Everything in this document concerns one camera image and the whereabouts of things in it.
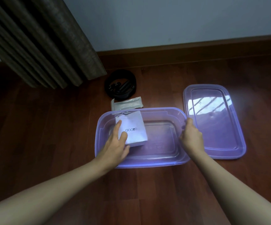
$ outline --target hand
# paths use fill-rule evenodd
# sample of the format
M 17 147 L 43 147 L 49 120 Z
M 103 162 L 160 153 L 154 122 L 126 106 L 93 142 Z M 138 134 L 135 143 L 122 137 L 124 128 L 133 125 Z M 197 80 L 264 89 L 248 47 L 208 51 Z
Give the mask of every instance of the hand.
M 199 152 L 204 152 L 202 133 L 193 125 L 193 119 L 187 119 L 186 128 L 179 139 L 190 157 Z
M 109 136 L 103 149 L 96 157 L 97 162 L 106 173 L 118 166 L 129 153 L 130 146 L 125 146 L 127 133 L 122 132 L 120 139 L 118 140 L 118 131 L 121 123 L 122 121 L 119 120 L 115 125 L 112 134 Z

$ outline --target black device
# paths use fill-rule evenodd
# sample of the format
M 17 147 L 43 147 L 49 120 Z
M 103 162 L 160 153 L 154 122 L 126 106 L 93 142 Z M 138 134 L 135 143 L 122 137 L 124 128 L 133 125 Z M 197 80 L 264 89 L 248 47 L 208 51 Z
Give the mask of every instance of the black device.
M 111 84 L 118 79 L 127 79 L 127 81 L 123 84 L 120 82 Z M 136 77 L 128 70 L 116 70 L 105 80 L 104 90 L 109 97 L 116 100 L 128 99 L 136 92 Z

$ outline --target purple plastic container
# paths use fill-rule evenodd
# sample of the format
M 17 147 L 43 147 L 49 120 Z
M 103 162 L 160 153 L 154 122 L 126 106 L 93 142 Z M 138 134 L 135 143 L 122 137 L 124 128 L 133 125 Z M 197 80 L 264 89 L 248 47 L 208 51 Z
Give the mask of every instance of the purple plastic container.
M 240 123 L 226 88 L 190 85 L 184 90 L 184 111 L 202 132 L 206 153 L 214 159 L 237 159 L 246 152 Z
M 184 112 L 175 107 L 142 108 L 128 111 L 110 111 L 98 120 L 95 138 L 95 156 L 106 143 L 115 126 L 115 115 L 141 111 L 148 141 L 145 145 L 131 147 L 126 159 L 117 168 L 171 166 L 189 161 L 178 137 L 185 126 Z

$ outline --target small white box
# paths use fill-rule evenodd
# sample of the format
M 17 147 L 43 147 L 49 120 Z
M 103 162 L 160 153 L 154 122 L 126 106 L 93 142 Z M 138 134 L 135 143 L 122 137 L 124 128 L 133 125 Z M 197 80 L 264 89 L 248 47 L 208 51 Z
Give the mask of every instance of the small white box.
M 122 132 L 127 132 L 128 137 L 125 143 L 126 145 L 134 147 L 144 145 L 147 142 L 148 137 L 140 111 L 135 111 L 127 115 L 121 114 L 116 117 L 116 123 L 119 120 L 122 120 L 122 123 L 119 128 L 118 137 L 121 136 Z

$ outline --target curtain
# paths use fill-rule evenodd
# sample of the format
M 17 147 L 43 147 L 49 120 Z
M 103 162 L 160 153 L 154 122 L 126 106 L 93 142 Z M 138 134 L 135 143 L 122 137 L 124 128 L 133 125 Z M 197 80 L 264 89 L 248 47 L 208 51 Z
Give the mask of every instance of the curtain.
M 106 75 L 63 0 L 0 0 L 0 59 L 31 87 Z

